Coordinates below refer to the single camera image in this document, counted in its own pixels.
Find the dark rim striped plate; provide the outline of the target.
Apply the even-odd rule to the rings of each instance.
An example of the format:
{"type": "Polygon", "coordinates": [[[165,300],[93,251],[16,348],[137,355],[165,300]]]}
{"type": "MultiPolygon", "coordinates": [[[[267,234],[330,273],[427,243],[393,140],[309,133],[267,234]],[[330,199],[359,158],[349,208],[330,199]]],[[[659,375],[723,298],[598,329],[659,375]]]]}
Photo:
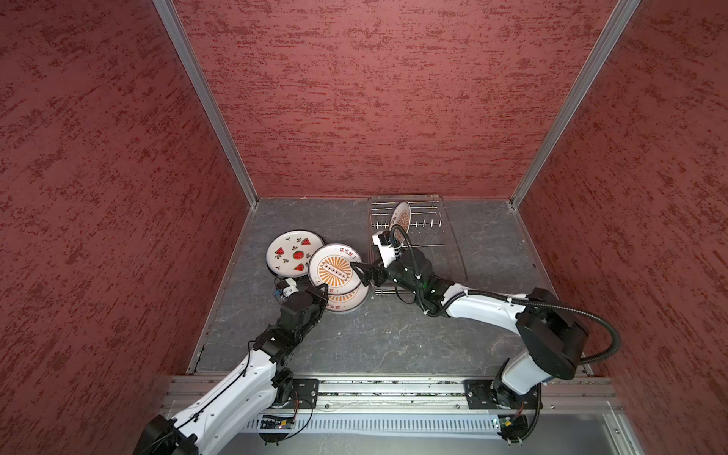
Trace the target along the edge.
{"type": "Polygon", "coordinates": [[[265,261],[271,273],[281,278],[301,278],[307,273],[308,259],[302,250],[277,248],[269,252],[265,261]]]}

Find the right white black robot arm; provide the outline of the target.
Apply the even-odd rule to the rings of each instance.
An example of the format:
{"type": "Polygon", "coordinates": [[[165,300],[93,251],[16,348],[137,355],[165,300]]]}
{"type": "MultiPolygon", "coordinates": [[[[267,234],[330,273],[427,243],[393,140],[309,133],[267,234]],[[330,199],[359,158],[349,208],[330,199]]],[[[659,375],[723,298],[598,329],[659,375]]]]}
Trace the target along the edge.
{"type": "Polygon", "coordinates": [[[413,304],[427,317],[475,320],[519,335],[524,351],[500,366],[485,393],[485,402],[493,407],[515,409],[538,385],[576,375],[588,330],[545,289],[504,295],[469,288],[433,274],[420,253],[388,263],[352,262],[351,267],[366,286],[390,282],[413,293],[413,304]]]}

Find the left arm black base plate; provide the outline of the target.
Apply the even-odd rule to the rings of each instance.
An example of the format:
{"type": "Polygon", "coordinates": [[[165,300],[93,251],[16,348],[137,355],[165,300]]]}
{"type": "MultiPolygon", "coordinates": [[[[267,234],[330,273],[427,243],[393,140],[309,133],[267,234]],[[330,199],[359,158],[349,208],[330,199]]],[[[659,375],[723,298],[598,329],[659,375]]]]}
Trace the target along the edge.
{"type": "Polygon", "coordinates": [[[293,378],[282,383],[278,388],[275,408],[315,409],[318,401],[320,381],[316,378],[293,378]]]}

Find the orange sunburst white plate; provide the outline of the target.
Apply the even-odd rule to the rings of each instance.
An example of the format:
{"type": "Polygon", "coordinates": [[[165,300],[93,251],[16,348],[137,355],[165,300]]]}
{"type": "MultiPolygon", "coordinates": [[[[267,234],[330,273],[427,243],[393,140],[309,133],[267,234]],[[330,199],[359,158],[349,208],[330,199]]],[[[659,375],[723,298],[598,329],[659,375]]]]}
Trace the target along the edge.
{"type": "Polygon", "coordinates": [[[352,263],[360,262],[361,256],[351,246],[325,245],[312,255],[308,277],[313,286],[326,284],[330,295],[345,295],[361,286],[361,280],[352,268],[352,263]]]}

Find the watermelon plate blue rim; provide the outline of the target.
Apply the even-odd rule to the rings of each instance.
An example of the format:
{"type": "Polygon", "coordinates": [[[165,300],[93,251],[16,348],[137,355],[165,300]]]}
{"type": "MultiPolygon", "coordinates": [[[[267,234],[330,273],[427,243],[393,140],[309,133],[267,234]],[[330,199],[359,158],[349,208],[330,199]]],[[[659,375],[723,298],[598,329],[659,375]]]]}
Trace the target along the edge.
{"type": "Polygon", "coordinates": [[[288,231],[276,237],[267,249],[267,268],[276,276],[301,278],[308,273],[313,254],[324,246],[313,231],[288,231]]]}

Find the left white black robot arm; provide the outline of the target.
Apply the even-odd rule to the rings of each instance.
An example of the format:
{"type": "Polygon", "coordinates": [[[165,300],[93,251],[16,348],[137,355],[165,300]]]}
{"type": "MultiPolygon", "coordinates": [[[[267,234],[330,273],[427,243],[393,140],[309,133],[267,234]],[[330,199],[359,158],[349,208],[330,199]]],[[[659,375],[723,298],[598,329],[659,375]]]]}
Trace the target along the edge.
{"type": "Polygon", "coordinates": [[[207,394],[168,419],[142,430],[136,454],[218,454],[249,422],[293,394],[290,356],[320,322],[329,286],[308,286],[284,299],[274,325],[248,343],[242,362],[207,394]]]}

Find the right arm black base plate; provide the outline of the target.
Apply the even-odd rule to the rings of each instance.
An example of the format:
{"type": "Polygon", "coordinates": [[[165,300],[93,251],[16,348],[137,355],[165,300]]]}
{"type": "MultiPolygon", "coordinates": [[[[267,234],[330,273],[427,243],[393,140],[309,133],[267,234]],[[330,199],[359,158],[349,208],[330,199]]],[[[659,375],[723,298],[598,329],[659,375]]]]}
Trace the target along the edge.
{"type": "Polygon", "coordinates": [[[464,396],[470,410],[535,411],[541,408],[536,386],[527,394],[517,394],[500,380],[466,379],[464,396]]]}

